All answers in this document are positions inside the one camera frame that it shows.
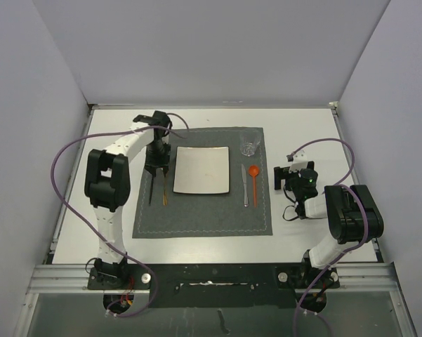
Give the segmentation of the silver table knife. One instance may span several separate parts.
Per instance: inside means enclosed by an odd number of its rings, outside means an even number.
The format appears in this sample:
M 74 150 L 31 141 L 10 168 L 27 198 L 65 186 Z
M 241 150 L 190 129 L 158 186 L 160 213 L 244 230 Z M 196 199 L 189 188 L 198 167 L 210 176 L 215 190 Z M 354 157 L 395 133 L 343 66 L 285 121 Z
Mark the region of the silver table knife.
M 241 164 L 241 172 L 242 172 L 242 184 L 243 184 L 243 191 L 244 191 L 244 207 L 249 207 L 249 197 L 247 191 L 247 177 L 246 177 L 246 168 L 243 164 Z

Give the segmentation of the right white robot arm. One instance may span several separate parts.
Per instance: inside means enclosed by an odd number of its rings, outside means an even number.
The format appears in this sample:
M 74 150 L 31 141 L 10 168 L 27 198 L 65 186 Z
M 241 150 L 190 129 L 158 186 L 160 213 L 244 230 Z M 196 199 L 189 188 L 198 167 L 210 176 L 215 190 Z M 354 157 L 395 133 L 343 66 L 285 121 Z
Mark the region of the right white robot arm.
M 324 278 L 324 268 L 384 232 L 383 217 L 366 185 L 328 185 L 317 190 L 318 173 L 312 161 L 274 167 L 274 189 L 291 202 L 283 220 L 326 219 L 329 234 L 307 250 L 298 270 L 301 283 L 314 287 Z

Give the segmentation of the white square plate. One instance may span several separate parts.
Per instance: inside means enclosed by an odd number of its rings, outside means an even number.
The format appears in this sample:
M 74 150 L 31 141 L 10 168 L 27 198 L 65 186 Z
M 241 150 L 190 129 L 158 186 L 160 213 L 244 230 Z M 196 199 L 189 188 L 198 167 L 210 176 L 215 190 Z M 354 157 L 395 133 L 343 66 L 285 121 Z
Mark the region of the white square plate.
M 227 194 L 229 147 L 177 147 L 173 191 L 179 194 Z

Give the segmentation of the orange plastic spoon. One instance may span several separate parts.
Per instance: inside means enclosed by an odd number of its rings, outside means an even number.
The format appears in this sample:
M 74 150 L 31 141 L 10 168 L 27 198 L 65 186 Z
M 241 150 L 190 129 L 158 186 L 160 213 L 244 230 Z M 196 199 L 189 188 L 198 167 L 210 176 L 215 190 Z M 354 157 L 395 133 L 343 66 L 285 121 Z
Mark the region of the orange plastic spoon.
M 257 185 L 256 179 L 260 173 L 260 169 L 257 165 L 251 165 L 249 167 L 249 175 L 252 178 L 252 185 L 253 185 L 253 206 L 257 207 Z

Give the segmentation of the gold fork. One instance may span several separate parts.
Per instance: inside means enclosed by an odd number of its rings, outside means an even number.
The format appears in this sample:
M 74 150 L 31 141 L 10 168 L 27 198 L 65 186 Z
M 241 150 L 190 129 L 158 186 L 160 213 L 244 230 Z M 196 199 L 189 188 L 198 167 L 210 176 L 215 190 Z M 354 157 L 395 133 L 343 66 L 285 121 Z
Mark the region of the gold fork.
M 168 205 L 167 180 L 168 180 L 168 176 L 167 175 L 164 175 L 164 182 L 163 182 L 163 206 L 167 206 Z

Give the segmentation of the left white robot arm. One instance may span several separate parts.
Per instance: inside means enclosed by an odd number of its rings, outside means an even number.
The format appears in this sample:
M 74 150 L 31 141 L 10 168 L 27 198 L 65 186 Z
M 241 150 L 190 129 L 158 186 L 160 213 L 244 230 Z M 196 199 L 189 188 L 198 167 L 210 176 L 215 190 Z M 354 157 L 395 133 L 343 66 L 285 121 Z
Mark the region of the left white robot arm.
M 129 165 L 145 150 L 144 169 L 154 180 L 157 172 L 169 172 L 173 126 L 165 112 L 138 115 L 126 134 L 103 150 L 91 150 L 86 165 L 84 193 L 89 198 L 98 222 L 98 232 L 105 238 L 99 243 L 94 268 L 112 288 L 119 289 L 129 279 L 128 258 L 123 240 L 122 211 L 131 192 Z

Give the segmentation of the dark thin utensil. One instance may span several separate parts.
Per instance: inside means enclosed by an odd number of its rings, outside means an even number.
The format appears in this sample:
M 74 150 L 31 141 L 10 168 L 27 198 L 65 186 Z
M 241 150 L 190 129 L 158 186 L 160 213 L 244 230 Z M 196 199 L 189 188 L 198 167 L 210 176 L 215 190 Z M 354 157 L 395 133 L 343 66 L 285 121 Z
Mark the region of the dark thin utensil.
M 150 181 L 150 191 L 149 191 L 148 206 L 151 206 L 151 203 L 152 203 L 153 188 L 154 188 L 154 176 L 151 177 L 151 181 Z

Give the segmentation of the dark grey cloth placemat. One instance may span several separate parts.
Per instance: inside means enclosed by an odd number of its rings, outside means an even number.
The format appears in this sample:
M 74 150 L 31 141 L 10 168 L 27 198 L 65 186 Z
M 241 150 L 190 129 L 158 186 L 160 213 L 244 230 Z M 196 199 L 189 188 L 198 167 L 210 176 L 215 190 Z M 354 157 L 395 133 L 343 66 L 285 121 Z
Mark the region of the dark grey cloth placemat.
M 242 127 L 191 128 L 178 130 L 169 138 L 171 156 L 167 180 L 168 205 L 163 206 L 161 171 L 154 179 L 151 206 L 148 206 L 151 176 L 143 171 L 133 237 L 159 239 L 170 237 L 223 237 L 271 235 L 272 219 L 265 142 L 262 128 L 261 143 L 255 155 L 244 156 L 240 151 L 239 133 Z M 177 147 L 229 147 L 230 191 L 227 194 L 179 194 L 173 191 Z M 241 164 L 246 168 L 249 207 L 244 207 Z M 253 206 L 253 185 L 249 167 L 257 165 L 257 207 Z

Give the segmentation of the clear plastic cup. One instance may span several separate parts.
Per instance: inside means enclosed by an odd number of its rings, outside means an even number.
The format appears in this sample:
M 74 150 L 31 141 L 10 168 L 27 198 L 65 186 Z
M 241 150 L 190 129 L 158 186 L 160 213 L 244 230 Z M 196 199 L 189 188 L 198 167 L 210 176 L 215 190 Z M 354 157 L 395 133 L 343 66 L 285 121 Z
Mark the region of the clear plastic cup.
M 245 128 L 239 133 L 240 151 L 246 157 L 255 155 L 261 143 L 261 132 L 256 128 Z

